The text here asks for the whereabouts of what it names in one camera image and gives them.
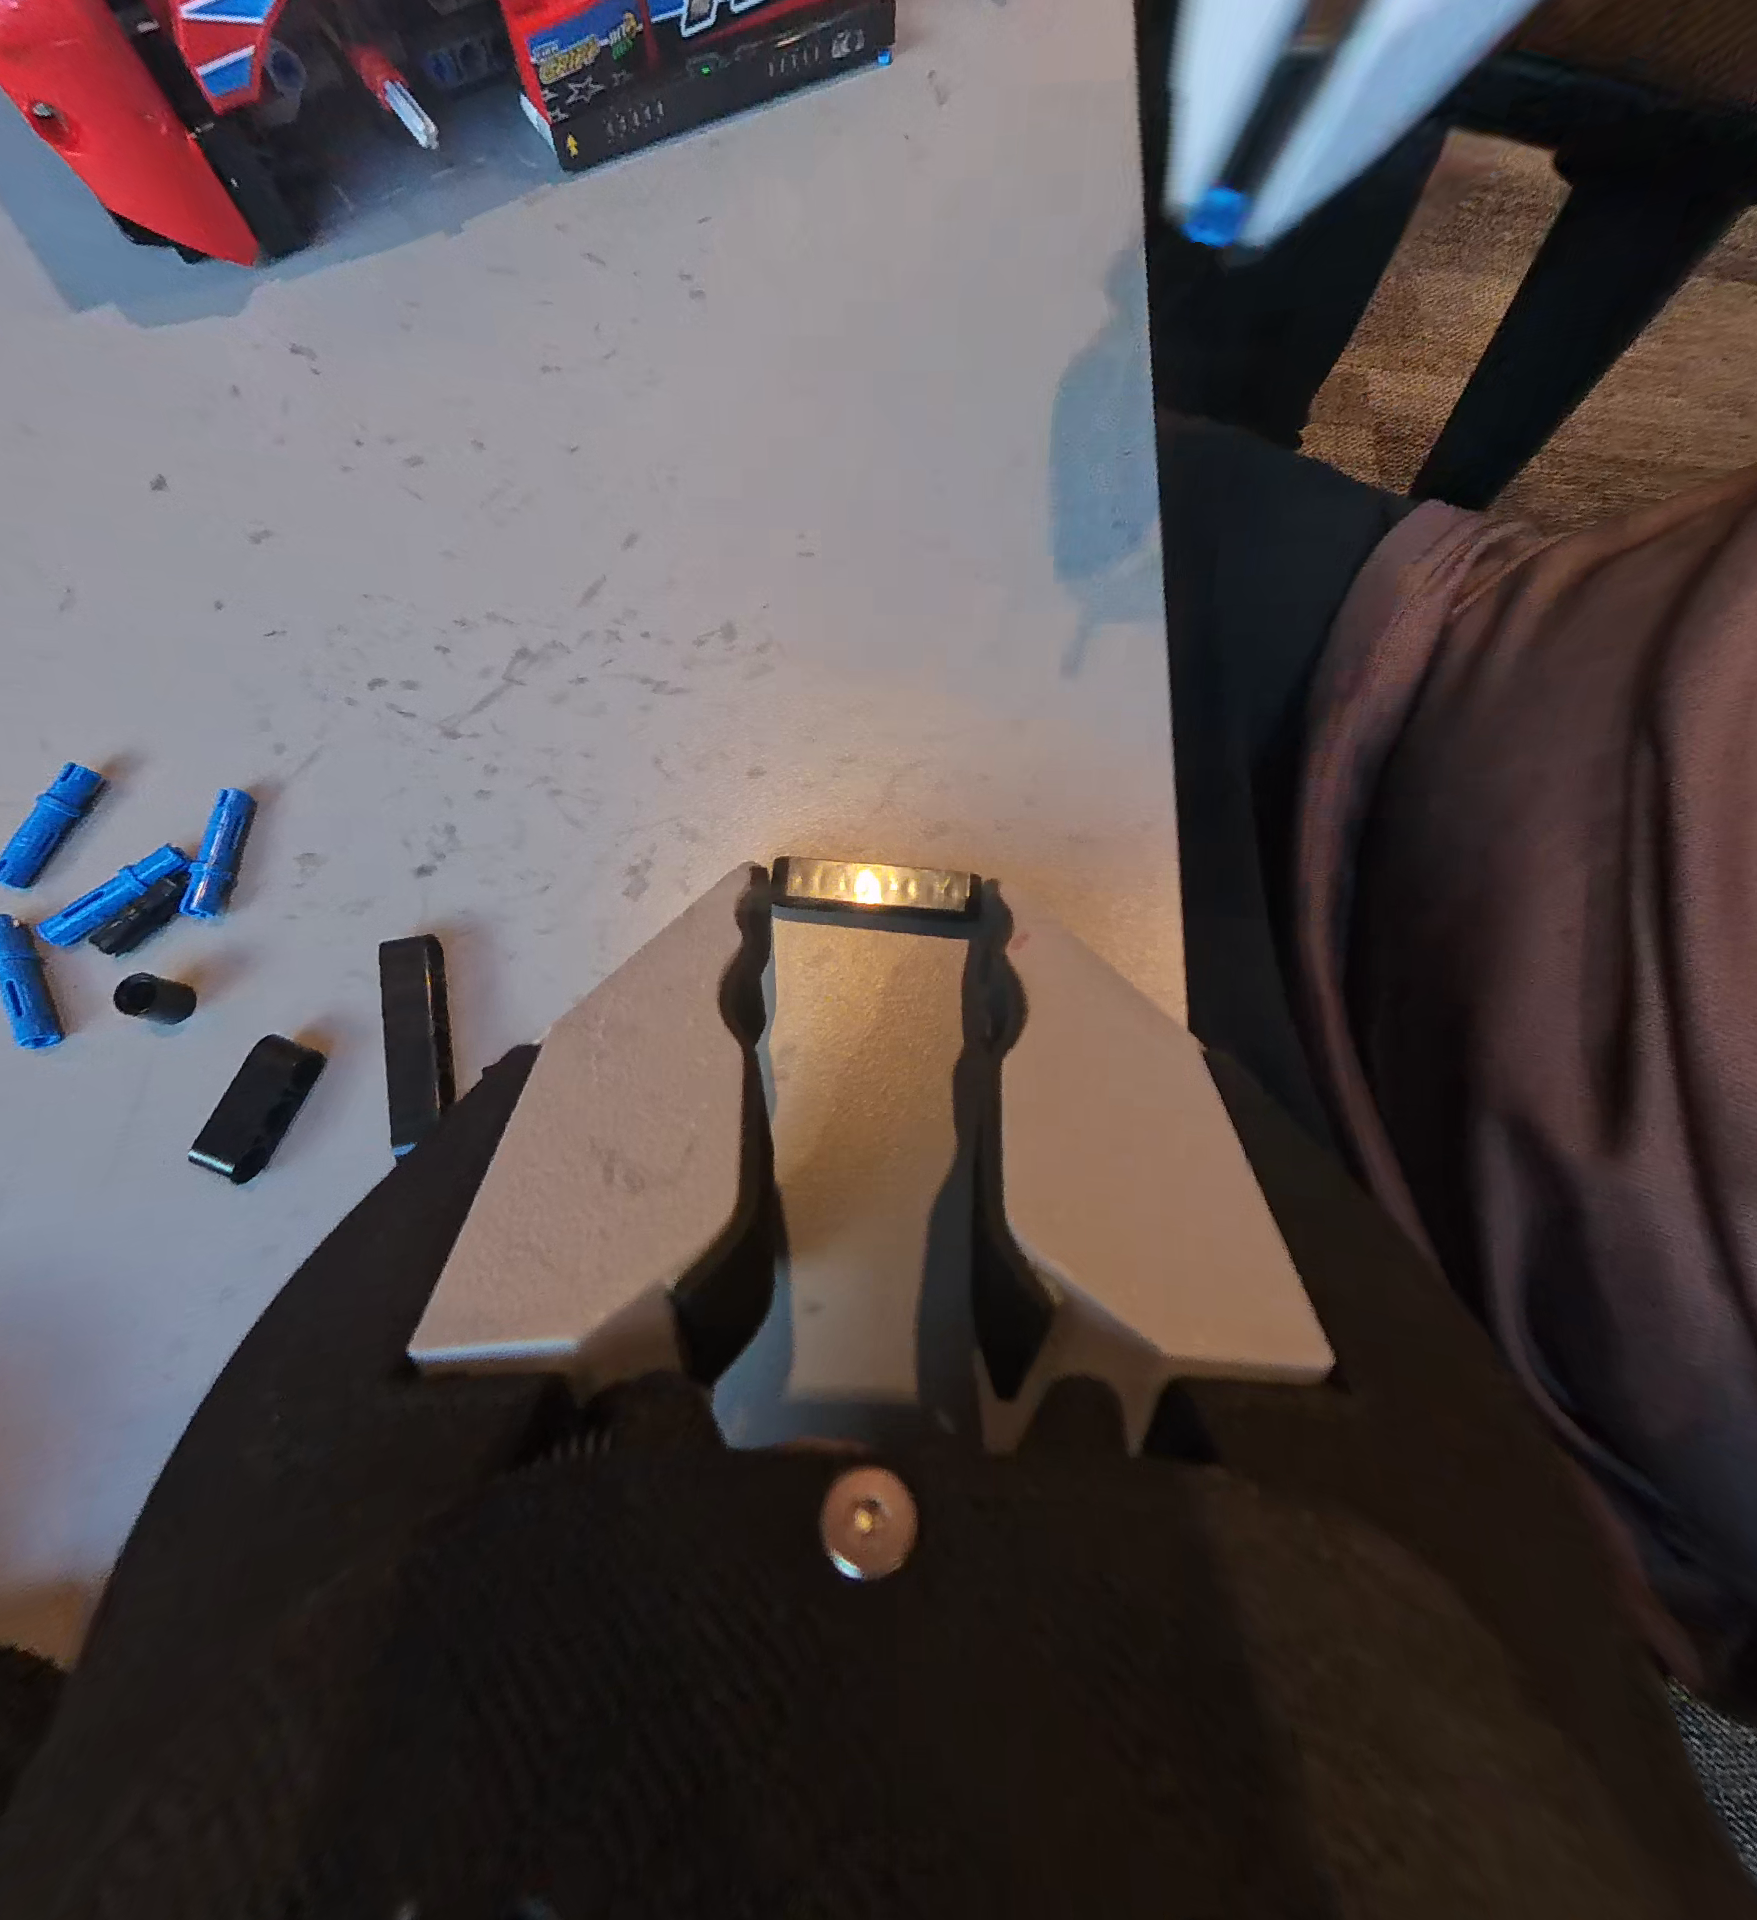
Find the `long black toy beam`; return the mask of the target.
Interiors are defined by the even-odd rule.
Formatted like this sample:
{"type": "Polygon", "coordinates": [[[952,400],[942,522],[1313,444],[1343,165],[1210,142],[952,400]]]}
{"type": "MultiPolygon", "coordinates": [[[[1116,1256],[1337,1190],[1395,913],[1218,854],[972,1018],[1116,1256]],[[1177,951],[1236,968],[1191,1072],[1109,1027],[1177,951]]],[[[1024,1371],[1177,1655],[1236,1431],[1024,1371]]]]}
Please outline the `long black toy beam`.
{"type": "Polygon", "coordinates": [[[982,880],[962,869],[784,854],[769,878],[775,910],[844,924],[947,933],[982,908],[982,880]]]}
{"type": "Polygon", "coordinates": [[[428,1139],[456,1104],[443,946],[433,934],[380,945],[387,1139],[394,1161],[428,1139]]]}

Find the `black toy connector pin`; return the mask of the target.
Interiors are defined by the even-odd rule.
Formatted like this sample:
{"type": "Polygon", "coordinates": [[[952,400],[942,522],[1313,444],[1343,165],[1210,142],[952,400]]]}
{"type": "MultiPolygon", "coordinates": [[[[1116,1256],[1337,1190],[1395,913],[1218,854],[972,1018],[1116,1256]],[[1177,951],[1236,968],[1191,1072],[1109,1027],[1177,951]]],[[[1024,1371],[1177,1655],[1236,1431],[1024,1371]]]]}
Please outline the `black toy connector pin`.
{"type": "Polygon", "coordinates": [[[156,881],[142,900],[128,902],[118,915],[86,937],[101,955],[120,959],[137,953],[178,919],[179,905],[190,892],[190,876],[178,871],[156,881]]]}

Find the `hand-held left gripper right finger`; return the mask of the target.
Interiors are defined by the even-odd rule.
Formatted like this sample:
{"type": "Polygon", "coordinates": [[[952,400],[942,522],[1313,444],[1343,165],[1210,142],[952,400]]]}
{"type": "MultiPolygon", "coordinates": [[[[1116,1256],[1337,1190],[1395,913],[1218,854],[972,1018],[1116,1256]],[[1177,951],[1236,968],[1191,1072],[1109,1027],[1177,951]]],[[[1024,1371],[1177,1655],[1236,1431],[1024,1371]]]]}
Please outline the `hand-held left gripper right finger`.
{"type": "Polygon", "coordinates": [[[1328,1386],[1336,1352],[1199,1039],[1042,908],[968,961],[971,1324],[987,1453],[1087,1379],[1141,1453],[1184,1383],[1328,1386]]]}

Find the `grey desk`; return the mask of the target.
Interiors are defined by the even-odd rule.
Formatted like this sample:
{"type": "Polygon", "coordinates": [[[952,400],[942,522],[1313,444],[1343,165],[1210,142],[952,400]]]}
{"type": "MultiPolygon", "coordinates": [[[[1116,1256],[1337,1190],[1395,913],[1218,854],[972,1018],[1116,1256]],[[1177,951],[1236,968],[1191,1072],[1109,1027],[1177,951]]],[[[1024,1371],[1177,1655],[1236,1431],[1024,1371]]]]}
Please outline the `grey desk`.
{"type": "Polygon", "coordinates": [[[0,850],[67,1029],[0,1008],[0,1643],[64,1659],[198,1398],[390,1168],[378,949],[464,1077],[723,871],[965,866],[1180,1010],[1124,4],[901,4],[899,50],[578,179],[514,102],[340,165],[262,270],[118,239],[0,97],[0,850]],[[223,787],[227,913],[36,923],[223,787]],[[191,1020],[122,1018],[127,972],[191,1020]],[[243,1058],[327,1058],[245,1187],[243,1058]]]}

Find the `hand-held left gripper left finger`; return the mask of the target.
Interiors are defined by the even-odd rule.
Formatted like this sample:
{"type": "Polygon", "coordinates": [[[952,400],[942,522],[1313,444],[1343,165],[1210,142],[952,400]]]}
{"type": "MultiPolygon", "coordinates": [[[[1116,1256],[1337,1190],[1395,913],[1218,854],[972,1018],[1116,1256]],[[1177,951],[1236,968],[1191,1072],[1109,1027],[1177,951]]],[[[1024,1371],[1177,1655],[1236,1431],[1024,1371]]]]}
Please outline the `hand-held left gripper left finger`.
{"type": "Polygon", "coordinates": [[[780,1247],[769,959],[745,861],[554,1020],[410,1336],[419,1371],[710,1389],[742,1356],[780,1247]]]}

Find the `red black toy car model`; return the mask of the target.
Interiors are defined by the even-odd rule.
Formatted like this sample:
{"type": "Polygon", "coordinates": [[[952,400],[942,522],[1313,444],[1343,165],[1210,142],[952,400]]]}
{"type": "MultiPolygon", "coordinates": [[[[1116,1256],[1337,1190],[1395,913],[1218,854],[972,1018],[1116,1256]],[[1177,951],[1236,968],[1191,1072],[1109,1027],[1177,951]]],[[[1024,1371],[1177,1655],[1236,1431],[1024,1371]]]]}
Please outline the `red black toy car model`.
{"type": "Polygon", "coordinates": [[[373,118],[511,91],[562,175],[891,62],[891,3],[0,3],[0,94],[137,247],[262,267],[373,118]]]}

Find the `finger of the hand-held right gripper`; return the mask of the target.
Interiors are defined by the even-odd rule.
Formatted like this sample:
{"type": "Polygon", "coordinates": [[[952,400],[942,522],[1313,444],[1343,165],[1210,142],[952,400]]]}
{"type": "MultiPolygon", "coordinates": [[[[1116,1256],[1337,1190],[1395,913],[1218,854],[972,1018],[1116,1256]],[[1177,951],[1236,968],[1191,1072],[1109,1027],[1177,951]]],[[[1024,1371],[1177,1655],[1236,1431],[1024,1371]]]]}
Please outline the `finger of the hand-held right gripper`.
{"type": "Polygon", "coordinates": [[[1305,3],[1177,3],[1167,62],[1167,214],[1226,185],[1305,3]]]}
{"type": "Polygon", "coordinates": [[[1243,244],[1275,244],[1358,179],[1538,3],[1365,3],[1279,136],[1249,198],[1243,244]]]}

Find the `small black toy brick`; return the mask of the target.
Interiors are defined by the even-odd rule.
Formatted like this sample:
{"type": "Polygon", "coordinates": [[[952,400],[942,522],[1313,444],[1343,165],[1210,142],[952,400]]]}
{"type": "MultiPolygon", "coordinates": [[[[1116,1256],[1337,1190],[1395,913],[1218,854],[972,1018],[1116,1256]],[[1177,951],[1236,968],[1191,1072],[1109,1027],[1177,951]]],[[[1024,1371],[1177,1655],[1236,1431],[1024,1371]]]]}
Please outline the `small black toy brick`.
{"type": "Polygon", "coordinates": [[[256,1042],[190,1149],[190,1163],[232,1187],[255,1182],[315,1091],[327,1056],[282,1036],[256,1042]]]}

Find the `black chair frame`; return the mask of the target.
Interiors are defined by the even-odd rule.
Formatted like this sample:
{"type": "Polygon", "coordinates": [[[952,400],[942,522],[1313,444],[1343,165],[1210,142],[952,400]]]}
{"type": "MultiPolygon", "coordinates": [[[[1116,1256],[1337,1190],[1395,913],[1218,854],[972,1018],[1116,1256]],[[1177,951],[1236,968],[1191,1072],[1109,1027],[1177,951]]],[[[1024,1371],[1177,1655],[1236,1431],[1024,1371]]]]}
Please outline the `black chair frame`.
{"type": "Polygon", "coordinates": [[[1567,196],[1412,483],[1483,508],[1757,206],[1757,108],[1500,53],[1447,120],[1547,149],[1567,196]]]}

